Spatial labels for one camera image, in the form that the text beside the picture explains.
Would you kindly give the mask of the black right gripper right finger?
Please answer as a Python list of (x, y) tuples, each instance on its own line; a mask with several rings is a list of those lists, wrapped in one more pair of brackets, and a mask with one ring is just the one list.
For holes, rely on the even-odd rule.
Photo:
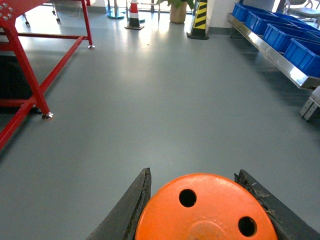
[(264, 208), (279, 240), (319, 240), (320, 233), (309, 226), (247, 171), (241, 169), (234, 181), (245, 188)]

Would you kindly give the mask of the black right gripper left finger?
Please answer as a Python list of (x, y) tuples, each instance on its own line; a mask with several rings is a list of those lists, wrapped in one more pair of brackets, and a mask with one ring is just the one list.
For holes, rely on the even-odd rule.
[(151, 199), (150, 168), (141, 170), (111, 212), (87, 237), (88, 240), (133, 240), (140, 216)]

